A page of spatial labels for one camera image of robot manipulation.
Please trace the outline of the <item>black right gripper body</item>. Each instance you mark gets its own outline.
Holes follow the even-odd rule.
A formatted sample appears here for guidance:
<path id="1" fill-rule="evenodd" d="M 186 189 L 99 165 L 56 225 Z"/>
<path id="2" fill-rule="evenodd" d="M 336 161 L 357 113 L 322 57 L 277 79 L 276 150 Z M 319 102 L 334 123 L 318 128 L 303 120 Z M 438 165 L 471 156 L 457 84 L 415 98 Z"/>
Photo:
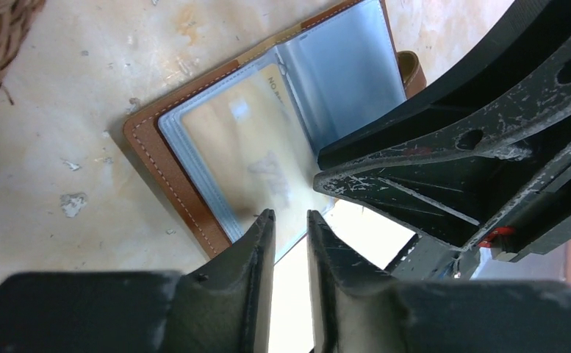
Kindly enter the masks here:
<path id="1" fill-rule="evenodd" d="M 450 249 L 571 239 L 571 1 L 515 1 L 426 89 L 323 148 L 314 188 Z"/>

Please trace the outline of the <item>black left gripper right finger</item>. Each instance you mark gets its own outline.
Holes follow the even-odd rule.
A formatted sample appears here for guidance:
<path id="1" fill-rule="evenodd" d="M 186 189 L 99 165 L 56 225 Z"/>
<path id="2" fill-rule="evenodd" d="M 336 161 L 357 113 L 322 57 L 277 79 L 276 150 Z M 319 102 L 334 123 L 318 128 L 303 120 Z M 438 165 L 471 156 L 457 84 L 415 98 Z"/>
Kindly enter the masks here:
<path id="1" fill-rule="evenodd" d="M 571 352 L 563 282 L 399 280 L 307 221 L 316 352 Z"/>

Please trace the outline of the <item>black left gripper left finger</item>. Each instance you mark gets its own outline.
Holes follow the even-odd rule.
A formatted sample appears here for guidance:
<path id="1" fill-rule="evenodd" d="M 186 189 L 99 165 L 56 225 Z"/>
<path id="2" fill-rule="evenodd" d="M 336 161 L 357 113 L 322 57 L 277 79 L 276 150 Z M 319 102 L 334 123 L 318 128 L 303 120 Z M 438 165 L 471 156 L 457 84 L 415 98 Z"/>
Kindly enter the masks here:
<path id="1" fill-rule="evenodd" d="M 191 273 L 23 272 L 0 284 L 0 352 L 266 352 L 276 215 Z"/>

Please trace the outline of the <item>brown leather card holder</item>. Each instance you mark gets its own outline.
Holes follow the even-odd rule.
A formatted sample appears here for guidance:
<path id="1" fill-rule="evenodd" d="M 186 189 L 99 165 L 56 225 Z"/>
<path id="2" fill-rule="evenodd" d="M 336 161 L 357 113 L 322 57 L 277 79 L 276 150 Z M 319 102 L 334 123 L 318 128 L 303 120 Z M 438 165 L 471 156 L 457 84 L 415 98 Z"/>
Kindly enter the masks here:
<path id="1" fill-rule="evenodd" d="M 342 1 L 133 113 L 123 136 L 208 257 L 275 210 L 276 255 L 306 233 L 319 151 L 426 85 L 384 1 Z"/>

